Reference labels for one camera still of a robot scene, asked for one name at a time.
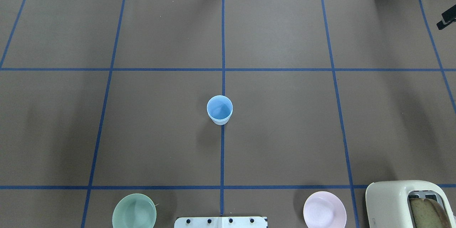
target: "grid line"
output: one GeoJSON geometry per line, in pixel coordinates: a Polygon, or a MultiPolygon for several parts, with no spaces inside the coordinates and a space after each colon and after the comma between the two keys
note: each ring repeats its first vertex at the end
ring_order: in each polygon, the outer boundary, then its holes
{"type": "Polygon", "coordinates": [[[90,192],[92,190],[92,184],[93,184],[93,174],[95,173],[95,165],[97,163],[98,147],[100,145],[101,132],[103,129],[104,113],[106,112],[106,104],[108,102],[109,86],[111,84],[111,78],[113,75],[115,54],[117,51],[117,42],[119,41],[119,33],[120,33],[120,27],[122,25],[122,15],[124,13],[124,6],[125,6],[125,0],[122,0],[122,6],[120,8],[120,14],[119,14],[119,22],[117,24],[117,32],[116,32],[115,41],[114,41],[113,54],[111,57],[111,67],[109,69],[108,82],[106,83],[106,91],[104,93],[103,108],[101,110],[100,124],[98,126],[97,140],[96,140],[96,144],[95,144],[95,150],[93,151],[92,168],[90,171],[90,178],[89,178],[89,182],[88,182],[86,201],[84,204],[84,212],[83,212],[83,218],[82,218],[82,222],[81,222],[81,228],[84,228],[85,220],[87,217],[88,204],[90,201],[90,192]]]}
{"type": "Polygon", "coordinates": [[[336,93],[336,100],[337,100],[337,110],[339,112],[339,121],[340,121],[340,125],[341,125],[341,130],[342,130],[342,138],[343,138],[343,144],[344,144],[344,150],[345,150],[345,161],[347,163],[348,181],[350,182],[350,192],[352,194],[353,213],[355,215],[356,228],[359,228],[358,208],[356,206],[355,190],[353,188],[352,168],[350,166],[350,156],[348,154],[347,137],[345,136],[345,126],[343,123],[342,107],[341,107],[341,101],[340,101],[340,97],[339,97],[339,88],[337,86],[336,71],[334,69],[335,68],[334,67],[334,58],[332,56],[331,38],[329,37],[329,28],[328,28],[328,20],[326,17],[325,0],[321,0],[321,8],[323,10],[323,20],[325,22],[325,30],[326,30],[326,41],[328,43],[329,59],[331,61],[332,80],[334,81],[334,90],[336,93]]]}
{"type": "MultiPolygon", "coordinates": [[[[456,188],[456,184],[436,184],[440,188],[456,188]]],[[[353,185],[354,189],[366,189],[369,185],[353,185]]],[[[92,186],[92,190],[219,190],[219,185],[189,186],[92,186]]],[[[351,189],[350,185],[225,185],[227,190],[311,190],[311,189],[351,189]]],[[[0,190],[86,190],[88,186],[56,185],[2,185],[0,190]]]]}
{"type": "MultiPolygon", "coordinates": [[[[107,72],[111,68],[0,68],[5,72],[107,72]]],[[[113,68],[113,72],[456,72],[456,69],[410,68],[113,68]]]]}
{"type": "Polygon", "coordinates": [[[446,80],[445,70],[443,70],[442,61],[440,60],[439,52],[437,51],[437,46],[435,46],[434,37],[432,36],[432,33],[430,31],[430,28],[429,28],[429,24],[427,22],[425,10],[423,8],[423,3],[422,3],[421,0],[418,0],[418,2],[420,3],[421,14],[423,15],[423,20],[424,20],[425,25],[426,25],[426,29],[427,29],[427,32],[428,32],[428,35],[429,35],[429,39],[430,39],[430,41],[432,43],[432,48],[434,48],[435,57],[437,58],[437,62],[439,63],[440,71],[442,72],[443,81],[445,82],[446,90],[448,91],[448,95],[450,96],[451,104],[453,105],[453,110],[454,110],[454,112],[456,114],[455,100],[453,98],[453,94],[451,93],[450,85],[448,84],[448,80],[446,80]]]}
{"type": "MultiPolygon", "coordinates": [[[[222,95],[225,95],[225,0],[222,0],[222,95]]],[[[225,125],[220,128],[220,216],[225,207],[225,125]]]]}
{"type": "Polygon", "coordinates": [[[14,31],[16,31],[17,23],[19,22],[19,18],[21,17],[22,10],[24,9],[24,5],[26,4],[26,0],[22,0],[21,7],[16,16],[16,20],[14,21],[13,28],[11,29],[10,37],[8,37],[8,42],[6,43],[5,50],[3,51],[2,58],[0,60],[0,68],[3,66],[3,62],[6,58],[6,53],[8,53],[8,49],[10,48],[11,40],[13,39],[14,31]]]}
{"type": "MultiPolygon", "coordinates": [[[[111,65],[109,68],[3,68],[3,62],[5,61],[6,54],[8,52],[9,45],[13,38],[15,29],[17,27],[19,18],[21,16],[21,12],[23,11],[24,5],[26,0],[22,1],[21,7],[19,9],[18,15],[16,17],[15,23],[11,30],[10,36],[8,38],[8,42],[6,44],[5,50],[3,52],[3,56],[0,60],[0,71],[109,71],[107,87],[104,97],[103,109],[100,118],[100,124],[97,134],[97,141],[94,150],[94,157],[93,163],[91,168],[91,174],[89,178],[88,186],[0,186],[0,190],[87,190],[86,202],[84,206],[84,213],[83,213],[83,221],[81,223],[81,227],[83,228],[85,225],[85,219],[88,210],[88,203],[90,199],[90,192],[91,190],[220,190],[220,214],[223,215],[224,209],[224,189],[230,190],[286,190],[286,189],[350,189],[352,194],[352,203],[353,203],[353,210],[355,214],[355,222],[357,228],[359,228],[358,222],[358,212],[356,207],[356,200],[354,196],[354,189],[365,189],[368,185],[354,185],[352,182],[352,174],[350,168],[350,160],[348,155],[348,147],[347,147],[347,139],[345,135],[345,128],[343,124],[343,116],[342,116],[342,109],[340,105],[340,98],[338,93],[338,86],[337,86],[337,79],[336,79],[336,72],[441,72],[443,75],[443,79],[445,81],[446,88],[448,90],[448,94],[450,96],[451,103],[453,105],[453,109],[456,113],[456,105],[454,98],[452,96],[448,81],[446,79],[445,72],[456,72],[456,69],[444,69],[442,62],[440,60],[440,56],[438,54],[437,48],[435,46],[435,42],[430,31],[427,18],[424,12],[423,4],[421,0],[418,0],[420,4],[420,9],[423,15],[423,19],[426,25],[426,29],[428,31],[428,35],[432,42],[432,46],[434,49],[434,53],[438,60],[438,64],[440,66],[439,69],[407,69],[407,68],[335,68],[334,60],[332,56],[332,48],[331,48],[331,40],[329,36],[329,28],[327,24],[327,17],[326,17],[326,10],[324,5],[324,0],[321,0],[321,5],[323,9],[323,16],[324,16],[324,23],[325,23],[325,30],[326,30],[326,39],[328,44],[328,51],[331,61],[331,68],[226,68],[225,66],[225,0],[222,0],[222,68],[114,68],[114,59],[117,49],[117,42],[119,39],[119,32],[120,26],[122,21],[122,15],[124,11],[124,3],[125,0],[122,0],[122,7],[119,16],[119,23],[116,32],[116,38],[114,42],[114,49],[111,59],[111,65]],[[334,87],[335,87],[335,94],[337,98],[337,107],[339,111],[339,119],[341,123],[341,130],[344,140],[344,148],[345,148],[345,155],[346,155],[346,162],[347,162],[347,171],[349,177],[349,185],[258,185],[258,186],[225,186],[224,185],[224,125],[221,126],[221,172],[220,172],[220,185],[214,186],[93,186],[93,175],[96,165],[96,158],[98,154],[98,147],[99,141],[101,138],[101,131],[103,126],[104,120],[104,113],[106,110],[107,105],[107,98],[109,94],[109,86],[112,78],[113,72],[122,72],[122,71],[187,71],[187,72],[222,72],[222,95],[225,95],[225,75],[226,72],[332,72],[334,87]]],[[[456,188],[456,184],[438,184],[439,187],[442,188],[456,188]]]]}

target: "plastic cup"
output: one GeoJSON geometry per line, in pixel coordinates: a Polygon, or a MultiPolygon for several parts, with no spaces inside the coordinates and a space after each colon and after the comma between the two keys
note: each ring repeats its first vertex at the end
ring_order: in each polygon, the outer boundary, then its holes
{"type": "Polygon", "coordinates": [[[215,124],[224,125],[233,114],[233,103],[226,96],[216,95],[207,102],[207,114],[215,124]]]}
{"type": "Polygon", "coordinates": [[[347,223],[347,212],[343,203],[330,192],[315,192],[310,195],[302,212],[309,228],[344,228],[347,223]]]}
{"type": "Polygon", "coordinates": [[[157,210],[144,194],[135,193],[119,201],[113,212],[113,228],[153,228],[157,210]]]}

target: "blue cup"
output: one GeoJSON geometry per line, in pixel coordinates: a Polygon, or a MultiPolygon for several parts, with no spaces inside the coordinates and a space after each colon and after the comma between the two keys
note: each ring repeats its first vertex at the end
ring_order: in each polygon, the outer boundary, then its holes
{"type": "Polygon", "coordinates": [[[233,103],[223,95],[216,95],[207,102],[207,114],[219,126],[228,122],[233,114],[233,103]]]}

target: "metal bracket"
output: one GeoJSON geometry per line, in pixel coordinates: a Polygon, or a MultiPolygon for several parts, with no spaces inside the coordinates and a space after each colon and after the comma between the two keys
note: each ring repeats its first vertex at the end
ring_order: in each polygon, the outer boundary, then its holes
{"type": "Polygon", "coordinates": [[[174,228],[268,228],[267,217],[178,218],[174,228]]]}

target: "bread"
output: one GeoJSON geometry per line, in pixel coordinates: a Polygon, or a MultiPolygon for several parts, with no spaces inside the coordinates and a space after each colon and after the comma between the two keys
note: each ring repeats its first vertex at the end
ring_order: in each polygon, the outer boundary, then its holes
{"type": "Polygon", "coordinates": [[[451,228],[445,209],[437,201],[422,198],[409,200],[416,228],[451,228]]]}

